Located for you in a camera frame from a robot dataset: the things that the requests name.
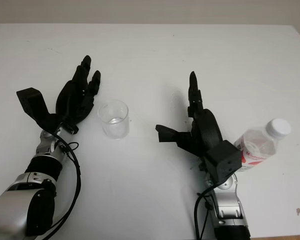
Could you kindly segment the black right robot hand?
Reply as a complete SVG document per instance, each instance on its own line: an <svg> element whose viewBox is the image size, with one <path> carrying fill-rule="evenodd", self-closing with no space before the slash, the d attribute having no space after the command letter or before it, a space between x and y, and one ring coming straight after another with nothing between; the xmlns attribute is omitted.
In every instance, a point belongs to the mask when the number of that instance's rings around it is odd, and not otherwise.
<svg viewBox="0 0 300 240"><path fill-rule="evenodd" d="M192 118L191 131L179 132L172 128L155 126L159 142L176 143L177 146L197 157L223 141L223 137L214 114L203 106L201 91L194 71L189 76L187 107L188 117Z"/></svg>

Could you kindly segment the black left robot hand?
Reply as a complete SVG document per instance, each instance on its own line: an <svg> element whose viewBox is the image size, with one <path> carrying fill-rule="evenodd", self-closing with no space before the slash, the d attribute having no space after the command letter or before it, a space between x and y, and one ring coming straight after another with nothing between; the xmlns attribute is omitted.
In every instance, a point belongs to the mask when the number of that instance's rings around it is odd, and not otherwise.
<svg viewBox="0 0 300 240"><path fill-rule="evenodd" d="M77 66L73 78L65 84L56 101L56 114L62 117L62 122L74 134L79 131L78 124L93 109L94 97L98 94L100 88L100 71L95 71L91 81L88 81L91 61L89 55L83 58L81 64Z"/></svg>

